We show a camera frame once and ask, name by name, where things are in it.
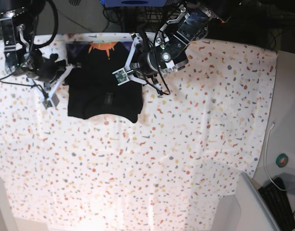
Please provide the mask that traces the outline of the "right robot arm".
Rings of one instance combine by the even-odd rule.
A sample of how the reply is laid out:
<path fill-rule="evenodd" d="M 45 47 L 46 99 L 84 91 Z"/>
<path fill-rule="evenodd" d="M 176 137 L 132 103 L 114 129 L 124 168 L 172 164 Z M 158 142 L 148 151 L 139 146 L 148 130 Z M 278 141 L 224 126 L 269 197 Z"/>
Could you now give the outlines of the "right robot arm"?
<path fill-rule="evenodd" d="M 38 16 L 49 4 L 53 12 L 53 32 L 50 39 L 35 44 Z M 66 61 L 56 53 L 43 57 L 41 48 L 50 45 L 58 32 L 58 11 L 51 0 L 0 0 L 0 29 L 4 42 L 5 66 L 11 75 L 52 83 L 66 70 Z"/>

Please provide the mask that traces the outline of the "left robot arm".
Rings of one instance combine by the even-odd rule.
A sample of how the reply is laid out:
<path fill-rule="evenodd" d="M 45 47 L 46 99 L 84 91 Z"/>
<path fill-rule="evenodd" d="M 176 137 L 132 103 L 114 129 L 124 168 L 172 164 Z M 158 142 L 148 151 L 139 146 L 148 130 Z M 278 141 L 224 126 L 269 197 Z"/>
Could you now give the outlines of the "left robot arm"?
<path fill-rule="evenodd" d="M 191 41 L 207 35 L 212 19 L 227 22 L 238 4 L 237 0 L 182 1 L 178 6 L 179 15 L 174 19 L 168 18 L 152 41 L 145 32 L 139 33 L 143 49 L 132 63 L 132 69 L 140 77 L 163 76 L 183 69 L 188 63 L 185 50 Z"/>

